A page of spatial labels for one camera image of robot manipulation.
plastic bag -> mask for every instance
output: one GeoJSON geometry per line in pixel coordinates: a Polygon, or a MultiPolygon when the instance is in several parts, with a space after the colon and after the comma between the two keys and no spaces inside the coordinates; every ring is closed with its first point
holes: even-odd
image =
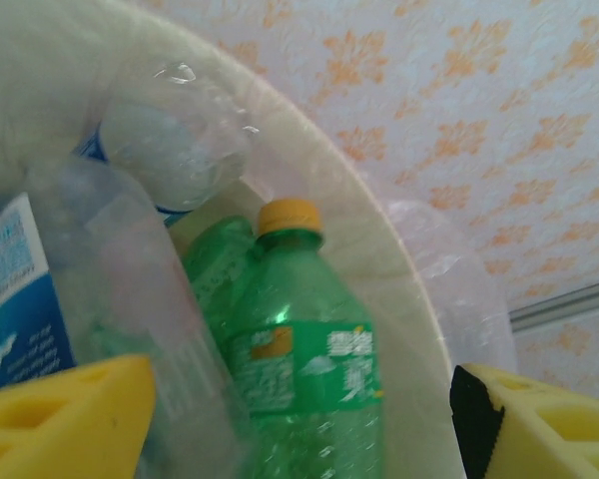
{"type": "Polygon", "coordinates": [[[266,152],[254,154],[242,182],[172,228],[178,249],[226,215],[254,219],[263,199],[315,201],[325,257],[375,319],[386,477],[463,477],[448,404],[451,364],[514,367],[500,296],[485,293],[490,280],[474,252],[436,212],[385,187],[374,196],[313,123],[227,54],[115,0],[0,0],[0,141],[7,121],[16,131],[0,162],[41,139],[61,153],[72,149],[129,58],[177,60],[206,72],[250,113],[260,130],[256,151],[266,152]]]}

bottle neck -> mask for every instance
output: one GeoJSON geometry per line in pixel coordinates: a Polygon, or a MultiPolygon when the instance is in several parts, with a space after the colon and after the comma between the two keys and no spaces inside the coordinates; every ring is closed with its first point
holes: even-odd
{"type": "Polygon", "coordinates": [[[323,237],[311,230],[280,230],[258,238],[258,246],[266,253],[274,249],[305,249],[317,251],[323,244],[323,237]]]}

yellow bottle cap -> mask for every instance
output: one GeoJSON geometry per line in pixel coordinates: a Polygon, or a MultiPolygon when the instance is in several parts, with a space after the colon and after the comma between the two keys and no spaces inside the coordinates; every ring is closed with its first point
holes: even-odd
{"type": "Polygon", "coordinates": [[[301,198],[274,200],[260,210],[258,235],[280,230],[302,229],[321,232],[321,217],[314,203],[301,198]]]}

